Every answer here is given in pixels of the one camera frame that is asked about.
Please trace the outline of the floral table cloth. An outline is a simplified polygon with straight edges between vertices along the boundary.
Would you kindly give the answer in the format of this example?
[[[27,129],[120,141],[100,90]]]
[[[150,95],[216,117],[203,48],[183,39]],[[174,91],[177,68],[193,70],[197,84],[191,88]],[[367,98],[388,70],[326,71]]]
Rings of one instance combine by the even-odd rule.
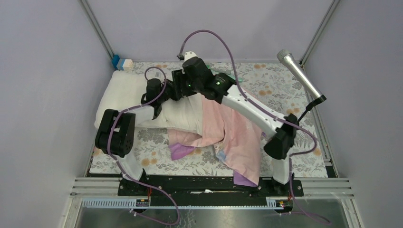
[[[218,70],[230,70],[230,63],[211,63],[211,68]],[[129,77],[139,75],[144,79],[144,71],[151,66],[161,68],[170,77],[171,71],[179,69],[179,62],[135,62]],[[256,96],[258,100],[269,108],[282,114],[294,114],[299,117],[308,104],[307,95],[302,85],[294,79],[292,74],[279,63],[236,63],[236,71],[242,88]],[[301,126],[316,136],[316,127],[313,114],[307,114],[300,122]],[[212,145],[197,148],[178,160],[171,159],[168,148],[168,133],[164,128],[141,129],[139,137],[133,146],[134,156],[151,175],[192,175],[192,176],[233,176],[233,171],[222,163],[214,154]],[[295,145],[291,153],[303,152],[311,149],[313,141],[311,137],[301,131],[297,131]],[[262,162],[260,168],[261,177],[271,177],[273,162],[261,149]],[[327,178],[324,157],[320,144],[315,151],[294,156],[292,158],[293,172],[301,178]],[[94,148],[89,174],[120,174],[115,161]]]

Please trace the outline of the blue white block toy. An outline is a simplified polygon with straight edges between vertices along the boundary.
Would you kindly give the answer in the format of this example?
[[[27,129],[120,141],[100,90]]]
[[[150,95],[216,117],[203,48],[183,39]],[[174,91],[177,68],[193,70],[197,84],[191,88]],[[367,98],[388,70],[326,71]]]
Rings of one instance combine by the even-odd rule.
[[[133,60],[128,58],[120,58],[119,55],[114,55],[111,62],[115,70],[132,71],[134,68]]]

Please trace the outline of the silver microphone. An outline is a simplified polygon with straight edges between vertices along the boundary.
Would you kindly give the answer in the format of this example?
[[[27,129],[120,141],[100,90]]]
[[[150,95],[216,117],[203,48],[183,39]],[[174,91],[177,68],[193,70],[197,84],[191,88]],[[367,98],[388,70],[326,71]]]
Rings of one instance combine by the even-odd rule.
[[[282,49],[277,53],[277,58],[280,63],[292,73],[297,81],[299,81],[305,88],[305,90],[311,95],[311,97],[313,98],[313,106],[316,106],[327,99],[326,96],[308,79],[305,71],[294,59],[290,51]]]

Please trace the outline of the pink purple pillowcase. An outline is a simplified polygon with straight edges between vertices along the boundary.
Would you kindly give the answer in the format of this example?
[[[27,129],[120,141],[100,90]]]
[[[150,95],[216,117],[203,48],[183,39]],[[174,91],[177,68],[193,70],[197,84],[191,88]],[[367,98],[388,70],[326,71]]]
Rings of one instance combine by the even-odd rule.
[[[207,100],[200,94],[191,97],[201,102],[201,133],[168,130],[171,159],[178,160],[196,148],[212,145],[215,156],[233,170],[236,185],[256,187],[259,183],[262,130],[235,110]]]

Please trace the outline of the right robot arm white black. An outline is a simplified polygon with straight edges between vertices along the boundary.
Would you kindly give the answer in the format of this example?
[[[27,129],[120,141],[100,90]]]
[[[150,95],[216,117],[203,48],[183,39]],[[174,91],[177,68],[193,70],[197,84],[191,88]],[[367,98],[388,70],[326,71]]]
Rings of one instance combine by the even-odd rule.
[[[237,78],[225,73],[214,75],[205,62],[194,52],[179,54],[183,61],[182,70],[172,72],[174,91],[177,97],[201,95],[204,125],[212,120],[213,108],[228,110],[229,121],[225,126],[240,127],[246,118],[250,125],[255,124],[270,136],[264,151],[274,160],[272,183],[273,191],[280,196],[291,190],[291,162],[288,151],[294,145],[299,127],[297,118],[284,116],[268,108],[244,91]]]

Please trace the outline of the green toy flashlight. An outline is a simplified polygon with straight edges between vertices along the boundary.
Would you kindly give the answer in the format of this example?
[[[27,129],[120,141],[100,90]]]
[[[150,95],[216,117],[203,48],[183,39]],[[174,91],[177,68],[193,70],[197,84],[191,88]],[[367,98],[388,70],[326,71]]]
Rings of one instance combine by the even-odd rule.
[[[222,73],[222,74],[226,74],[226,75],[230,76],[234,80],[236,79],[235,74],[233,73],[232,69],[225,68],[223,66],[216,66],[216,65],[213,65],[213,64],[209,64],[209,65],[207,65],[207,67],[208,67],[208,69],[211,70],[211,72],[214,75]]]

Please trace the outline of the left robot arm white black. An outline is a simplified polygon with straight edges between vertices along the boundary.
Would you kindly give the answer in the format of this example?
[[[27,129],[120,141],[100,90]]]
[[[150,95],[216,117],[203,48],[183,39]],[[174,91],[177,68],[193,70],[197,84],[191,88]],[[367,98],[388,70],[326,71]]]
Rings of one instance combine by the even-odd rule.
[[[135,195],[147,191],[142,179],[141,165],[130,155],[134,145],[134,133],[138,124],[155,119],[162,110],[162,103],[182,97],[181,86],[169,79],[147,81],[140,104],[122,111],[106,109],[95,138],[95,147],[109,155],[116,162],[123,177],[130,180],[129,189]]]

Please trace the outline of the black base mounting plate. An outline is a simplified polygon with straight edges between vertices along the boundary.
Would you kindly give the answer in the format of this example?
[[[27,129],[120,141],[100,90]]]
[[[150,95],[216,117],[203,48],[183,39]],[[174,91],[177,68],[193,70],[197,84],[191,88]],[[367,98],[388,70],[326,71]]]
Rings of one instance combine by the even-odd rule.
[[[236,185],[232,177],[213,176],[164,176],[145,175],[140,183],[121,179],[118,195],[130,197],[165,197],[171,202],[190,196],[211,196],[212,198],[257,198],[278,197],[289,200],[291,194],[296,197],[304,195],[302,183],[293,180],[291,184],[280,184],[272,178],[260,178],[258,186]]]

